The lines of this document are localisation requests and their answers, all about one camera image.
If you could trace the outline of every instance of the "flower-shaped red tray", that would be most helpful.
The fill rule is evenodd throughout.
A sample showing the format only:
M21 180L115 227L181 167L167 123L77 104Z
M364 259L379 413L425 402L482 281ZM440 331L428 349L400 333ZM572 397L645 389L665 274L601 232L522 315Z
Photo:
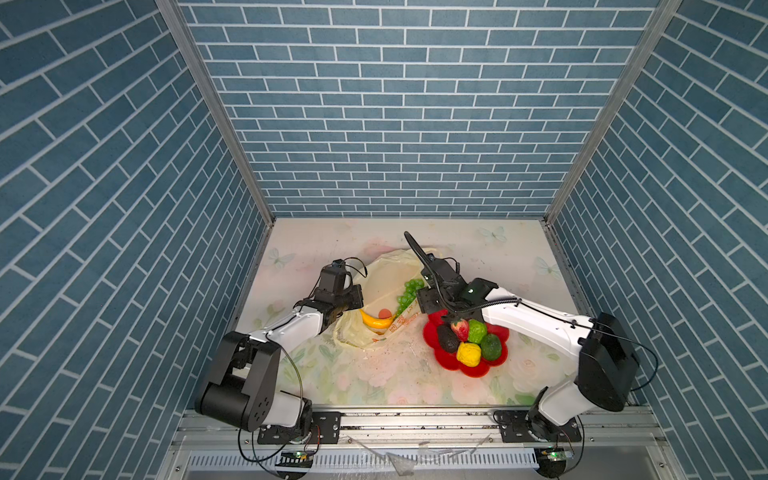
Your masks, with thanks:
M498 336L498 339L502 341L502 355L493 362L481 357L480 364L477 366L467 366L459 362L456 359L455 353L448 353L440 346L437 340L437 327L442 325L442 316L446 315L448 310L440 310L439 312L430 313L429 321L424 325L422 335L427 345L431 346L435 351L435 359L440 366L446 370L461 370L464 375L471 376L473 378L480 378L491 370L492 366L499 366L507 359L507 339L509 339L509 329L503 326L496 326L486 323L488 333L493 333Z

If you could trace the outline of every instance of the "green bumpy fruit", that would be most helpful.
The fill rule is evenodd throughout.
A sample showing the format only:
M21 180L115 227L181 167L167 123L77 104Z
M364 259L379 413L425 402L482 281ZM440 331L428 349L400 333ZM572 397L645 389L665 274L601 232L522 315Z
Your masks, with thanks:
M502 356L502 341L493 333L486 335L480 342L482 358L493 362Z
M469 320L469 337L467 338L469 342L479 344L487 333L488 329L485 328L483 322L478 322L475 319Z

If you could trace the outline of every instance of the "yellow translucent plastic bag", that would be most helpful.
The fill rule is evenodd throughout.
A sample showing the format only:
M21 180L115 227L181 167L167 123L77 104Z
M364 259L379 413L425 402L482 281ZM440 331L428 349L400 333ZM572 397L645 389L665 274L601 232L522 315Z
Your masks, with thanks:
M426 253L439 252L434 248L425 248ZM378 318L382 309L394 313L397 311L397 297L406 289L405 283L415 278L421 278L424 266L412 250L395 250L384 253L368 265L368 276L359 273L353 278L354 283L362 287L362 311ZM402 327L411 323L419 314L419 302L414 300L403 311L386 331L374 332L362 321L360 310L349 310L336 322L333 328L333 339L338 344L355 346L361 349L375 349L383 346L394 337Z

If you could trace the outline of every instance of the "brick wall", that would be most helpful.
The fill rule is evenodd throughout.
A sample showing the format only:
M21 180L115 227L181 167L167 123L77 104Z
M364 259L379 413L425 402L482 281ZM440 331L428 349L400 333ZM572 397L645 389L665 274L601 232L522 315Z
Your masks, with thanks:
M263 229L152 0L0 2L0 478L153 475Z
M657 0L245 3L181 4L278 216L540 217Z
M684 0L556 223L593 307L659 353L645 393L690 478L768 472L766 24Z

